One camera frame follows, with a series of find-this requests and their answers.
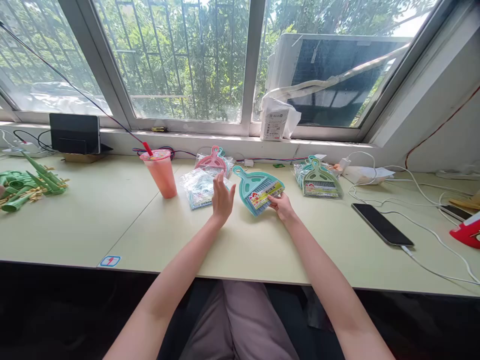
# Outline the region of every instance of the white power adapter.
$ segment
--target white power adapter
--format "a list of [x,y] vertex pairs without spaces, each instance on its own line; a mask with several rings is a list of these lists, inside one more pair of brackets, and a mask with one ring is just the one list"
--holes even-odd
[[351,160],[348,160],[348,158],[346,158],[346,157],[344,157],[344,158],[342,158],[342,159],[340,160],[340,162],[338,163],[338,165],[340,165],[342,172],[344,172],[345,169],[349,167],[349,165],[350,165],[351,162],[352,162],[352,161],[351,161]]

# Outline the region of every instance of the window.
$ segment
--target window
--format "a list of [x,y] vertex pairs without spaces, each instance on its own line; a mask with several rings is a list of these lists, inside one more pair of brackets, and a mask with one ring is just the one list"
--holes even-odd
[[95,0],[137,118],[240,122],[248,0]]
[[436,3],[267,0],[252,121],[267,94],[301,112],[300,127],[360,128]]
[[[0,20],[129,129],[258,136],[268,95],[301,112],[293,138],[361,142],[455,4],[0,0]],[[0,94],[20,121],[103,115],[3,29]]]
[[[57,0],[0,1],[0,13],[10,31],[111,114]],[[103,115],[3,29],[0,88],[18,110]]]

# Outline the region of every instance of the pink dustpan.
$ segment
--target pink dustpan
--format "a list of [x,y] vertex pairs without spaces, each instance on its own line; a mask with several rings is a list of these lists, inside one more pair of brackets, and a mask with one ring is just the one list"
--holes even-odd
[[219,147],[217,145],[211,147],[211,154],[209,156],[205,156],[202,160],[200,160],[195,169],[202,169],[208,173],[216,173],[219,174],[223,172],[225,175],[227,174],[227,164],[225,161],[218,156],[219,154]]

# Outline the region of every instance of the air conditioner unit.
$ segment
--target air conditioner unit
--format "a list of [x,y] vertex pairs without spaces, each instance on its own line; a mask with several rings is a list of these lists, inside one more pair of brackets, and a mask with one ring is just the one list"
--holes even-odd
[[[325,81],[411,41],[410,37],[284,33],[267,59],[265,93],[310,80]],[[349,127],[382,72],[393,72],[401,58],[287,102],[301,112],[300,125]]]

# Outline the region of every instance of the plastic drink cup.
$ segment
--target plastic drink cup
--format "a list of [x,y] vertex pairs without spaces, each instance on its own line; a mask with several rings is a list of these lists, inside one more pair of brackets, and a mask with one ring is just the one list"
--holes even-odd
[[171,199],[177,195],[170,151],[166,149],[152,150],[153,156],[147,152],[140,156],[155,180],[156,186],[165,199]]

